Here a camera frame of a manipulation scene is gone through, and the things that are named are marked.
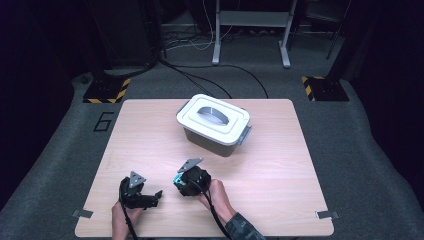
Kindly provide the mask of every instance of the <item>container lid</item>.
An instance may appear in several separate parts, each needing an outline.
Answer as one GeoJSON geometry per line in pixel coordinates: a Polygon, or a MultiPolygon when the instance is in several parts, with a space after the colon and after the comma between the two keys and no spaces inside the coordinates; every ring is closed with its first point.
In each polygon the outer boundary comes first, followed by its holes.
{"type": "Polygon", "coordinates": [[[238,142],[250,116],[227,102],[197,94],[178,112],[177,120],[192,132],[230,146],[238,142]]]}

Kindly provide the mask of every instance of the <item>container handle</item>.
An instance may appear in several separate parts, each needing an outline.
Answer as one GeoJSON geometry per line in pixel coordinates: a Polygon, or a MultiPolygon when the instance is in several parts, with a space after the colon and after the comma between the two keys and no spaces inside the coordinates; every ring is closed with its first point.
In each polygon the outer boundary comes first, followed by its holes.
{"type": "Polygon", "coordinates": [[[228,117],[220,112],[219,110],[213,108],[213,107],[201,107],[197,113],[205,120],[208,120],[209,122],[219,124],[219,125],[227,125],[229,120],[228,117]]]}
{"type": "Polygon", "coordinates": [[[249,136],[250,131],[252,131],[252,126],[246,126],[244,128],[243,132],[240,135],[238,145],[241,145],[246,140],[247,136],[249,136]]]}

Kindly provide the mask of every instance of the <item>hand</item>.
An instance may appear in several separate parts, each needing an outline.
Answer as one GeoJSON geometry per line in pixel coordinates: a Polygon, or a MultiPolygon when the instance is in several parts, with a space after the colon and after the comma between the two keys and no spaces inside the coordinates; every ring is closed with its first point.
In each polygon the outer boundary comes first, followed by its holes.
{"type": "MultiPolygon", "coordinates": [[[[230,200],[228,199],[227,192],[225,192],[225,187],[222,181],[212,179],[209,187],[209,193],[209,197],[211,198],[212,205],[214,206],[218,217],[224,222],[224,224],[226,224],[236,214],[236,211],[230,204],[230,200]]],[[[203,203],[207,209],[210,209],[209,202],[202,193],[197,195],[196,199],[203,203]]]]}
{"type": "MultiPolygon", "coordinates": [[[[141,216],[142,208],[129,209],[126,208],[128,217],[131,219],[133,226],[136,225],[138,219],[141,216]]],[[[127,222],[125,221],[125,215],[122,211],[121,203],[118,201],[112,207],[112,239],[113,240],[124,240],[127,238],[129,233],[127,222]]]]}

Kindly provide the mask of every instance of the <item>sleeve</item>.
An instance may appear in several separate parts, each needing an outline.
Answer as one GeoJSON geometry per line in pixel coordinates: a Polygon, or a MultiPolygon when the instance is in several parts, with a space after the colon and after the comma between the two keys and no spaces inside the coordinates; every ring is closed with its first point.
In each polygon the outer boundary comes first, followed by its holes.
{"type": "Polygon", "coordinates": [[[225,229],[230,234],[231,239],[261,239],[265,240],[265,237],[260,234],[255,227],[246,220],[240,213],[236,213],[230,221],[225,225],[225,229]]]}

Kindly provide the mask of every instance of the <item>human arm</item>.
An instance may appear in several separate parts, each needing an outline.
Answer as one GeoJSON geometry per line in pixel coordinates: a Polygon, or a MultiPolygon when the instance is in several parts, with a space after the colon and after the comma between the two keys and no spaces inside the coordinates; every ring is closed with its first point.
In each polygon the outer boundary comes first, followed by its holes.
{"type": "MultiPolygon", "coordinates": [[[[135,225],[143,212],[142,208],[126,208],[127,215],[135,225]]],[[[128,225],[125,221],[125,215],[122,211],[121,203],[116,202],[112,207],[112,239],[124,240],[129,233],[128,225]]]]}
{"type": "MultiPolygon", "coordinates": [[[[231,206],[222,181],[213,179],[209,187],[211,202],[231,239],[261,239],[265,238],[255,227],[231,206]]],[[[203,205],[210,209],[208,200],[203,194],[196,196],[203,205]]]]}

